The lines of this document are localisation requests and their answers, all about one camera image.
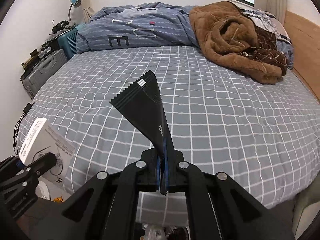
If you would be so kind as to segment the small white cardboard box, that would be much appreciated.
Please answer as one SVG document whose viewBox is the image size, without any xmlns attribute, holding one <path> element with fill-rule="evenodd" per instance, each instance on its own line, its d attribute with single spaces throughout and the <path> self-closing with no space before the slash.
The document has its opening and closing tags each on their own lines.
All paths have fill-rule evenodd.
<svg viewBox="0 0 320 240">
<path fill-rule="evenodd" d="M 65 177 L 74 152 L 75 146 L 60 135 L 46 118 L 37 118 L 29 129 L 18 156 L 24 165 L 29 165 L 46 153 L 54 154 L 56 164 L 43 177 L 66 191 Z"/>
</svg>

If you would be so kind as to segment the black foil wrapper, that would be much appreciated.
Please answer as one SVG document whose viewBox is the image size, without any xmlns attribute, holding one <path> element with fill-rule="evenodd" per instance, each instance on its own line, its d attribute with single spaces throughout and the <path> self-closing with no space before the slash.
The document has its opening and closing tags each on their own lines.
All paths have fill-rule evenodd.
<svg viewBox="0 0 320 240">
<path fill-rule="evenodd" d="M 165 187 L 164 175 L 164 138 L 168 140 L 169 151 L 174 147 L 155 74 L 151 70 L 147 71 L 112 98 L 110 104 L 149 139 L 157 156 L 161 157 L 162 178 L 159 190 L 166 195 L 168 188 Z"/>
</svg>

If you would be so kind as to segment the white plastic bag with tag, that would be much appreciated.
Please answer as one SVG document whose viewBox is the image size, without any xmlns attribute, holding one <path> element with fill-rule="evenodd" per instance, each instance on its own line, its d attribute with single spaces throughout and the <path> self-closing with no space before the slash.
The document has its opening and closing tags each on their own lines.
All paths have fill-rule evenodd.
<svg viewBox="0 0 320 240">
<path fill-rule="evenodd" d="M 145 240 L 162 240 L 168 239 L 178 230 L 175 226 L 161 227 L 157 225 L 147 225 L 145 228 Z"/>
</svg>

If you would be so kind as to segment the grey checked bed sheet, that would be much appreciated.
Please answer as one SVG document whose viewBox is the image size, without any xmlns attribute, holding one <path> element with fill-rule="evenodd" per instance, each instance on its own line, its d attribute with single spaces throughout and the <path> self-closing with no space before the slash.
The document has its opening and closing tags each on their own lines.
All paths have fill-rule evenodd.
<svg viewBox="0 0 320 240">
<path fill-rule="evenodd" d="M 276 85 L 217 66 L 195 47 L 89 51 L 40 89 L 23 119 L 21 146 L 46 118 L 75 146 L 65 180 L 77 190 L 94 173 L 121 171 L 151 148 L 110 100 L 148 70 L 157 77 L 174 147 L 207 173 L 226 172 L 266 207 L 319 173 L 319 103 L 292 72 Z"/>
</svg>

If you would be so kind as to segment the grey suitcase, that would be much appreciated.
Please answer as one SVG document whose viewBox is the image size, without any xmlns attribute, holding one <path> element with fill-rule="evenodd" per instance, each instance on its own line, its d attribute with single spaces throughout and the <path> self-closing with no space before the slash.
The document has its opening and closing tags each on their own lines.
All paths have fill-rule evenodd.
<svg viewBox="0 0 320 240">
<path fill-rule="evenodd" d="M 63 49 L 59 49 L 41 59 L 31 71 L 21 76 L 21 83 L 31 99 L 66 62 L 65 52 Z"/>
</svg>

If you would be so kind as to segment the clutter on suitcases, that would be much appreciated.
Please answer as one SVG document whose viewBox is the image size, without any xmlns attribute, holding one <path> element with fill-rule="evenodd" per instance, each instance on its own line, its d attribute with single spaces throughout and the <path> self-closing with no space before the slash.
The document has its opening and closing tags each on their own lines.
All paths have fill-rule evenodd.
<svg viewBox="0 0 320 240">
<path fill-rule="evenodd" d="M 72 30 L 75 27 L 75 23 L 69 22 L 67 20 L 61 21 L 58 24 L 54 25 L 52 32 L 48 35 L 42 45 L 34 49 L 27 60 L 21 63 L 23 71 L 28 73 L 34 68 L 40 59 L 44 58 L 46 55 L 52 51 L 59 49 L 57 38 L 63 33 Z"/>
</svg>

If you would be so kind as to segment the teal suitcase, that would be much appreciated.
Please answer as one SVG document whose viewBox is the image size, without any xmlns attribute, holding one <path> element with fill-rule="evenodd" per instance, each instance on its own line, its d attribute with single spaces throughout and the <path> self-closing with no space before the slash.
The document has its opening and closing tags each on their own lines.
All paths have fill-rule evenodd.
<svg viewBox="0 0 320 240">
<path fill-rule="evenodd" d="M 84 26 L 85 26 L 84 24 L 77 25 L 75 28 L 64 32 L 57 38 L 59 48 L 64 51 L 67 57 L 67 60 L 72 58 L 77 53 L 76 52 L 76 35 L 78 31 L 81 30 Z"/>
</svg>

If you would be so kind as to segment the blue striped duvet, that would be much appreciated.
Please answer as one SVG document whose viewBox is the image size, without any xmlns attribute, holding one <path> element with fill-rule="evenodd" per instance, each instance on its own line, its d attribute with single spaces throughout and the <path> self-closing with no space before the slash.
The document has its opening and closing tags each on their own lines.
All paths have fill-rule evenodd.
<svg viewBox="0 0 320 240">
<path fill-rule="evenodd" d="M 103 7 L 78 31 L 76 51 L 198 46 L 189 19 L 191 9 L 161 2 Z"/>
</svg>

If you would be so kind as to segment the brown fleece blanket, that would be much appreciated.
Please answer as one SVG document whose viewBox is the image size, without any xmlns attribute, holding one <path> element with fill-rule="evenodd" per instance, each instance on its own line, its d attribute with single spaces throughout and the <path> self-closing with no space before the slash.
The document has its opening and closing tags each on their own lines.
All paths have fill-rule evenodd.
<svg viewBox="0 0 320 240">
<path fill-rule="evenodd" d="M 189 19 L 203 55 L 262 84 L 286 75 L 287 58 L 277 49 L 276 35 L 257 26 L 229 1 L 194 7 Z"/>
</svg>

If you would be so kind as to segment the blue desk lamp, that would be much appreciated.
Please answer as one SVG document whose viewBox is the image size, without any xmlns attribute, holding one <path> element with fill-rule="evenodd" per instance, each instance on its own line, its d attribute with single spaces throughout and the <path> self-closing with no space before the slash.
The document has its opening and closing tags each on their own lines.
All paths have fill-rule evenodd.
<svg viewBox="0 0 320 240">
<path fill-rule="evenodd" d="M 81 6 L 81 0 L 70 0 L 71 2 L 71 5 L 69 7 L 69 10 L 68 10 L 68 20 L 69 22 L 71 22 L 71 9 L 72 8 L 78 8 Z"/>
</svg>

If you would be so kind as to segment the patterned pillow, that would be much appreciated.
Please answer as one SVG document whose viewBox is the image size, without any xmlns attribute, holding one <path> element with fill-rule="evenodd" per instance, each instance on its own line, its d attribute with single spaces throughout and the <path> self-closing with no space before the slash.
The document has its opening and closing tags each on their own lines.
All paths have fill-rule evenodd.
<svg viewBox="0 0 320 240">
<path fill-rule="evenodd" d="M 277 18 L 270 12 L 259 9 L 241 9 L 241 11 L 249 17 L 255 25 L 275 34 L 277 50 L 286 56 L 288 68 L 292 70 L 294 64 L 294 48 L 288 33 Z"/>
</svg>

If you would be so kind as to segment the wooden headboard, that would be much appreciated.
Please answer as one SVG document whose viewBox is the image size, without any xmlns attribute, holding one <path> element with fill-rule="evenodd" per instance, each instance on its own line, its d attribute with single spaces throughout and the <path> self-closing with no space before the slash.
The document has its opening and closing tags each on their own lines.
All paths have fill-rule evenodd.
<svg viewBox="0 0 320 240">
<path fill-rule="evenodd" d="M 287 11 L 284 28 L 294 48 L 293 72 L 319 99 L 319 25 Z"/>
</svg>

